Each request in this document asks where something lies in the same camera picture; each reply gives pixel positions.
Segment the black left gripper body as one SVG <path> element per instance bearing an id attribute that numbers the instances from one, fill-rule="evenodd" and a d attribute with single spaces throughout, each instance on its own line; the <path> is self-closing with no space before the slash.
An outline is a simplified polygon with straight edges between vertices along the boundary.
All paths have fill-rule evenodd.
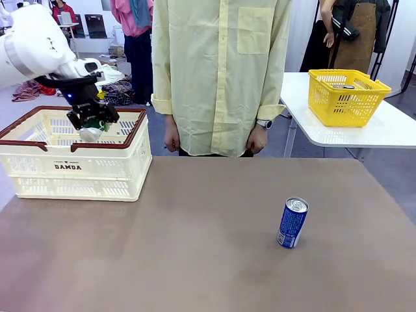
<path id="1" fill-rule="evenodd" d="M 98 99 L 95 84 L 70 86 L 64 89 L 64 97 L 73 113 L 107 113 L 108 106 Z"/>

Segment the person's left hand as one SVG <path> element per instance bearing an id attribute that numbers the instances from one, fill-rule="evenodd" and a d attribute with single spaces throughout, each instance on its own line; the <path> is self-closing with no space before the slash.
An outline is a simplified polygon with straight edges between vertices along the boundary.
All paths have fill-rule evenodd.
<path id="1" fill-rule="evenodd" d="M 267 145 L 267 130 L 262 126 L 255 126 L 247 141 L 247 149 L 254 155 L 258 154 Z"/>

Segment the person's right hand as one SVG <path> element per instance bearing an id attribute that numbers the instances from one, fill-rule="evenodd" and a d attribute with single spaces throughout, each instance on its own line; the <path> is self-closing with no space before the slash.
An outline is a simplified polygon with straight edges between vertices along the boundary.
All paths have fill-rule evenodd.
<path id="1" fill-rule="evenodd" d="M 179 151 L 180 140 L 176 124 L 169 124 L 166 126 L 164 143 L 170 152 Z"/>

